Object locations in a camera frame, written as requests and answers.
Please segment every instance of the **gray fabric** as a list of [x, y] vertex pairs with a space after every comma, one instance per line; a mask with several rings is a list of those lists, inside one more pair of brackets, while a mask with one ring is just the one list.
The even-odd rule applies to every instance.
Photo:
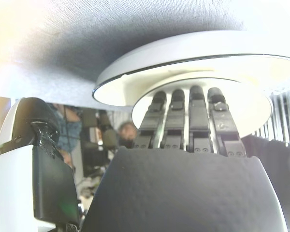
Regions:
[[91, 100], [95, 80], [141, 45], [195, 31], [290, 30], [285, 0], [51, 0], [41, 11], [43, 18], [10, 53], [13, 78], [27, 96], [108, 109]]

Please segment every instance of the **person's arm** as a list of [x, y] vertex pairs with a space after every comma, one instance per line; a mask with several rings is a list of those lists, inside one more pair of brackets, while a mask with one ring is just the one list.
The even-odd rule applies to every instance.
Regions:
[[69, 108], [64, 107], [64, 105], [61, 105], [61, 104], [53, 104], [53, 105], [63, 116], [66, 116], [66, 120], [68, 122], [79, 122], [81, 120], [79, 116], [73, 110], [70, 110]]

